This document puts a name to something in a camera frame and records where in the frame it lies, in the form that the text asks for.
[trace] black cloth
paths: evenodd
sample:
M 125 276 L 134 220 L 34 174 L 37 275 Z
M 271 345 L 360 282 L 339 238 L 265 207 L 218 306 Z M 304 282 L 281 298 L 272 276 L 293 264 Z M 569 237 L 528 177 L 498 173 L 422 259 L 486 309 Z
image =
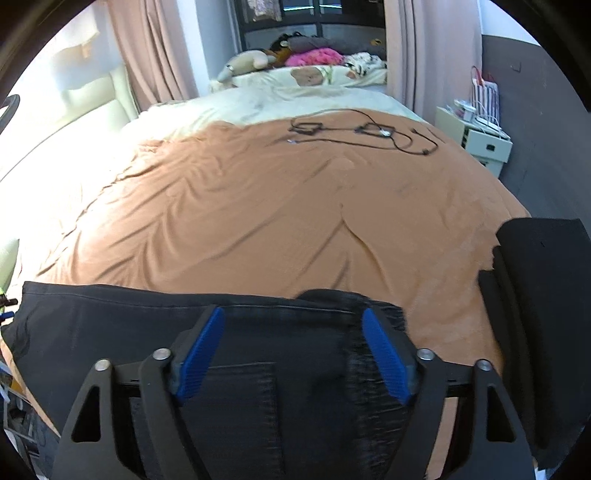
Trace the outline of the black cloth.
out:
M 59 430 L 98 359 L 141 361 L 216 304 L 225 332 L 203 390 L 182 411 L 216 478 L 378 478 L 400 439 L 407 409 L 388 395 L 361 332 L 368 306 L 404 329 L 396 306 L 324 290 L 294 300 L 38 283 L 23 292 L 2 336 Z
M 591 414 L 591 241 L 581 221 L 554 219 L 514 219 L 497 238 L 498 291 L 487 274 L 480 286 L 504 383 L 540 468 L 552 468 Z

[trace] bolt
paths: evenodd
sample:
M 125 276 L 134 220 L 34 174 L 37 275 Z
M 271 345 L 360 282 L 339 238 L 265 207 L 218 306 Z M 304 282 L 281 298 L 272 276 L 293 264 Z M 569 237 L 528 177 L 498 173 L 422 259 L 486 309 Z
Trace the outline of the bolt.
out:
M 476 366 L 480 368 L 480 370 L 484 370 L 485 372 L 489 372 L 492 370 L 492 363 L 488 360 L 478 360 L 476 362 Z
M 166 360 L 170 356 L 170 350 L 167 348 L 159 348 L 152 353 L 155 360 Z
M 95 370 L 97 370 L 98 372 L 103 372 L 107 370 L 110 366 L 111 362 L 109 362 L 106 358 L 103 358 L 102 360 L 99 360 L 97 363 L 95 363 Z
M 429 350 L 428 348 L 421 348 L 418 352 L 417 352 L 417 356 L 421 359 L 421 360 L 433 360 L 435 358 L 435 353 L 433 353 L 432 350 Z

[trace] curtain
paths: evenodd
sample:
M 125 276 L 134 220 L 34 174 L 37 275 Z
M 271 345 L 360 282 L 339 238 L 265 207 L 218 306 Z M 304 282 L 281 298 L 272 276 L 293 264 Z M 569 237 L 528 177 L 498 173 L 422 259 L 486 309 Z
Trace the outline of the curtain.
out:
M 385 0 L 388 93 L 425 120 L 470 98 L 482 67 L 478 0 Z
M 196 97 L 176 2 L 108 0 L 108 5 L 140 110 Z

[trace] white drawer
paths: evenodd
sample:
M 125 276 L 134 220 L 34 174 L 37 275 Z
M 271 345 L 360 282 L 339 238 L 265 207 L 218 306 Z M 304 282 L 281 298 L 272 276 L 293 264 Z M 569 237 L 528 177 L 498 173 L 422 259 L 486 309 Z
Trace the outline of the white drawer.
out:
M 470 155 L 507 163 L 513 143 L 477 130 L 470 130 L 466 141 L 466 151 Z

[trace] plush toy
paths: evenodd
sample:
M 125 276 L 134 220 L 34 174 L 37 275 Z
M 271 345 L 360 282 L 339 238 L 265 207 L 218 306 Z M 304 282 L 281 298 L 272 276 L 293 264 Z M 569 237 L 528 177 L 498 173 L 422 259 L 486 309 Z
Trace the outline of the plush toy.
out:
M 305 37 L 297 35 L 287 39 L 287 47 L 293 53 L 306 53 L 317 48 L 332 48 L 341 55 L 352 55 L 360 51 L 366 51 L 370 55 L 376 55 L 380 59 L 386 59 L 386 45 L 378 38 L 369 42 L 354 38 L 322 38 Z
M 277 57 L 277 62 L 274 64 L 275 67 L 283 67 L 287 59 L 291 56 L 292 51 L 290 49 L 289 39 L 301 36 L 300 32 L 293 32 L 291 35 L 284 33 L 271 44 L 271 51 Z
M 317 48 L 306 53 L 294 53 L 287 59 L 288 67 L 304 67 L 309 65 L 340 65 L 343 56 L 332 48 Z
M 370 55 L 366 51 L 355 53 L 353 55 L 345 55 L 342 64 L 345 67 L 349 67 L 355 74 L 354 76 L 347 75 L 349 78 L 365 77 L 373 70 L 386 68 L 386 62 L 380 59 L 377 55 Z
M 226 64 L 224 69 L 217 76 L 217 81 L 224 83 L 232 77 L 244 75 L 245 73 L 264 70 L 276 61 L 276 57 L 268 55 L 260 50 L 247 50 L 236 55 Z

